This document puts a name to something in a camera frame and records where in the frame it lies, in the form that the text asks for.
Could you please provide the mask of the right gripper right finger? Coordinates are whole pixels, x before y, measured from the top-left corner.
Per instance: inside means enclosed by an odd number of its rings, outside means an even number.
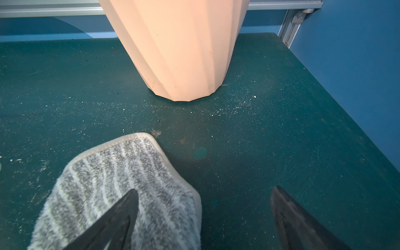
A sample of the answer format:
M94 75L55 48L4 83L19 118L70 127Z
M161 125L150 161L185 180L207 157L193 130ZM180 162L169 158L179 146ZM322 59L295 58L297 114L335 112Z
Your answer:
M349 250L282 187L270 196L271 211L283 250Z

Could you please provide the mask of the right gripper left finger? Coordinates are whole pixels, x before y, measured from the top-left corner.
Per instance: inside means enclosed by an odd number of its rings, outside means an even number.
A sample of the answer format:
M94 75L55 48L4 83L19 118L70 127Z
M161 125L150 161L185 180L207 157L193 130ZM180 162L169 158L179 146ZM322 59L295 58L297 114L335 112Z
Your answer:
M131 237L138 211L138 192L135 189L131 189L83 234L69 243L65 249L131 249Z

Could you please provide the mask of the grey striped cloth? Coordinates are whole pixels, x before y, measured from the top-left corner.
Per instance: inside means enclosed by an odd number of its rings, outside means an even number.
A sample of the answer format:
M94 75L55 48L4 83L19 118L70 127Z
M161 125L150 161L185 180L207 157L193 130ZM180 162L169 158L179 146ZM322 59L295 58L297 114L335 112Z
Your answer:
M61 250L130 190L139 196L133 250L199 250L199 193L174 169L148 133L91 148L70 161L36 221L29 249Z

